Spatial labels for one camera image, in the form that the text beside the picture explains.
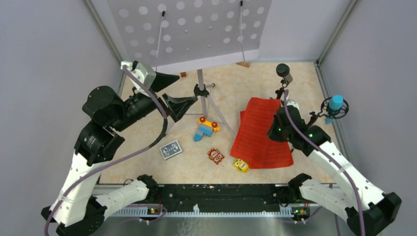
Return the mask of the red sheet music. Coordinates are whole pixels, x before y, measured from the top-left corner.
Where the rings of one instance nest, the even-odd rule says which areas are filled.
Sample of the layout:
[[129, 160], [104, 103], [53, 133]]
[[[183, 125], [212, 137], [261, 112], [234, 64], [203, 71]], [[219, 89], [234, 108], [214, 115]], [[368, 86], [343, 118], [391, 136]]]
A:
[[274, 169], [293, 165], [293, 158], [287, 143], [280, 143], [267, 139], [266, 149], [262, 160], [248, 162], [252, 169]]
[[243, 111], [230, 155], [246, 162], [262, 160], [268, 139], [267, 131], [278, 108], [278, 99], [252, 97]]

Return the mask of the white music stand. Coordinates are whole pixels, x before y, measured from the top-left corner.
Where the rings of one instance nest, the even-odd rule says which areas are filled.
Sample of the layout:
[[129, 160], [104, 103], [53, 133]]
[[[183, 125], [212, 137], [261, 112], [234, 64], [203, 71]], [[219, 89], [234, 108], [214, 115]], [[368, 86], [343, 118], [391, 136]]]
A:
[[125, 60], [158, 72], [201, 70], [259, 57], [269, 0], [109, 0]]

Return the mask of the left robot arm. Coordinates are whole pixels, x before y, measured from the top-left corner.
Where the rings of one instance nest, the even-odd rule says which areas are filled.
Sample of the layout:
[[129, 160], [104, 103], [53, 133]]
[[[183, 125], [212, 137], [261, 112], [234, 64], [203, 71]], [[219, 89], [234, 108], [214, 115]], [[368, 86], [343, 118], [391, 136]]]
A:
[[104, 195], [94, 196], [101, 172], [113, 165], [113, 157], [124, 142], [119, 133], [154, 110], [163, 116], [161, 141], [168, 129], [168, 118], [179, 121], [197, 102], [197, 97], [161, 97], [157, 92], [179, 79], [177, 75], [157, 73], [150, 86], [150, 96], [135, 93], [122, 100], [109, 86], [93, 89], [83, 111], [90, 122], [81, 130], [75, 143], [72, 164], [56, 201], [42, 209], [42, 217], [56, 222], [59, 236], [89, 236], [104, 221], [124, 207], [144, 201], [152, 203], [158, 197], [157, 182], [149, 175], [141, 175], [131, 183]]

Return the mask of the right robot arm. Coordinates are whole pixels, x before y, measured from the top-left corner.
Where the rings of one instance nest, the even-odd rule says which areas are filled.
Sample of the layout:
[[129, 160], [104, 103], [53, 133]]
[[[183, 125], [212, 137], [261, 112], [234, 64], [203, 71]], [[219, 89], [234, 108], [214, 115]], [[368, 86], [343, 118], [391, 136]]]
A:
[[289, 142], [318, 164], [338, 185], [333, 189], [307, 174], [289, 182], [289, 198], [318, 203], [343, 219], [357, 236], [376, 236], [397, 217], [401, 198], [375, 186], [339, 151], [330, 136], [316, 125], [307, 126], [297, 105], [279, 108], [267, 132], [272, 141]]

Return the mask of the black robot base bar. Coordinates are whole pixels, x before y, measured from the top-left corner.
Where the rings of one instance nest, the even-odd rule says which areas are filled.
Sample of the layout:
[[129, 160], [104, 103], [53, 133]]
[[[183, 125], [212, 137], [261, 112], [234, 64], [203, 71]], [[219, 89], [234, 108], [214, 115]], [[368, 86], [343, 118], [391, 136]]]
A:
[[158, 184], [152, 176], [136, 178], [150, 188], [140, 204], [157, 204], [169, 213], [257, 213], [278, 212], [284, 207], [312, 202], [287, 184]]

